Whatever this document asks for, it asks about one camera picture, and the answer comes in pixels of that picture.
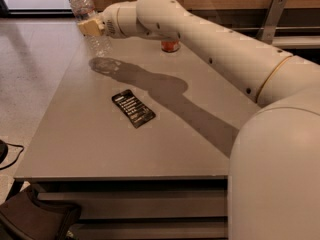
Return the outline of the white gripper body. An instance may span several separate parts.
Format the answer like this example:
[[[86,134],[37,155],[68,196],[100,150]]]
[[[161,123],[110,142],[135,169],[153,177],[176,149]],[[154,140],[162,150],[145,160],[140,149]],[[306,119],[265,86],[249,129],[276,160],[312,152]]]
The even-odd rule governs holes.
[[[119,4],[108,6],[101,14],[101,20],[104,25],[105,34],[112,38],[121,38],[122,33],[118,24]]]

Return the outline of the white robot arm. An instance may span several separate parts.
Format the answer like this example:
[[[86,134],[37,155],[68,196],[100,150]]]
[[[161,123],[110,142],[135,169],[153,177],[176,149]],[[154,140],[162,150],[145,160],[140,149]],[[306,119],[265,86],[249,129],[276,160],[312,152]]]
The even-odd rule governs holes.
[[[233,145],[229,240],[320,240],[320,66],[203,20],[176,0],[116,3],[85,35],[177,40],[260,106]]]

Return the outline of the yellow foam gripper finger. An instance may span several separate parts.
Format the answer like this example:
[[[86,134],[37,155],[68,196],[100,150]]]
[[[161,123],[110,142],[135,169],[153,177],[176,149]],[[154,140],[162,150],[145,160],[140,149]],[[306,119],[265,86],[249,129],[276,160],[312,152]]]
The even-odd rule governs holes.
[[[85,36],[102,36],[104,26],[100,19],[91,18],[77,23],[80,32]]]

